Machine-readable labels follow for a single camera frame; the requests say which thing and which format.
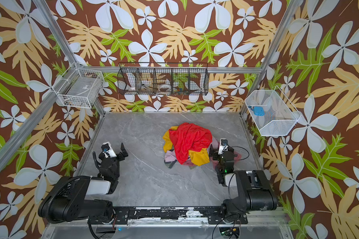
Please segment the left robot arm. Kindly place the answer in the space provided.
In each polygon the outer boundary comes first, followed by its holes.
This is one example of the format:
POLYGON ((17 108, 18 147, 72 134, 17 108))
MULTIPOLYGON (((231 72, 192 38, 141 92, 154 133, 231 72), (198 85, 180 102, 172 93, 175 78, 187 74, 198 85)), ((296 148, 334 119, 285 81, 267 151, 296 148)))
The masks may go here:
POLYGON ((101 153, 93 160, 98 170, 96 177, 79 175, 62 177, 45 197, 38 209, 39 217, 51 224, 88 219, 90 222, 109 223, 114 220, 113 204, 107 200, 86 199, 93 195, 110 195, 119 183, 120 162, 129 156, 124 144, 115 153, 111 143, 101 145, 101 153))

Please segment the dusty pink shirt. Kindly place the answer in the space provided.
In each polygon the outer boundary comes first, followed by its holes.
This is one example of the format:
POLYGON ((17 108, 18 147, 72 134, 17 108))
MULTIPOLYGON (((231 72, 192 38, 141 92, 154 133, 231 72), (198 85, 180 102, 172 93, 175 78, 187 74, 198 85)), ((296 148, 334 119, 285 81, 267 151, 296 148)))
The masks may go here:
MULTIPOLYGON (((217 140, 214 137, 212 138, 211 145, 213 146, 213 148, 216 148, 216 149, 219 146, 219 143, 217 142, 217 140)), ((209 148, 203 149, 200 152, 195 152, 195 151, 190 150, 188 153, 188 155, 189 155, 188 160, 185 161, 182 165, 189 166, 190 168, 193 168, 193 167, 202 166, 202 165, 210 163, 211 161, 209 158, 209 148)), ((165 144, 163 146, 163 149, 164 149, 165 155, 173 155, 176 157, 174 146, 169 138, 165 138, 165 144)))

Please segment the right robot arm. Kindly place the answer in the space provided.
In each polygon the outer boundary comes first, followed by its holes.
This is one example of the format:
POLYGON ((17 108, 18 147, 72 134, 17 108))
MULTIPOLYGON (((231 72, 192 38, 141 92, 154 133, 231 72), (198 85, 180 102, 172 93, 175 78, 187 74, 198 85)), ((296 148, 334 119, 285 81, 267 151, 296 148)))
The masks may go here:
POLYGON ((218 183, 230 190, 236 187, 237 196, 231 197, 221 204, 221 214, 228 217, 251 211, 273 211, 278 200, 270 187, 269 180, 262 170, 234 170, 236 157, 233 147, 222 145, 218 149, 210 146, 209 156, 216 163, 214 169, 218 183))

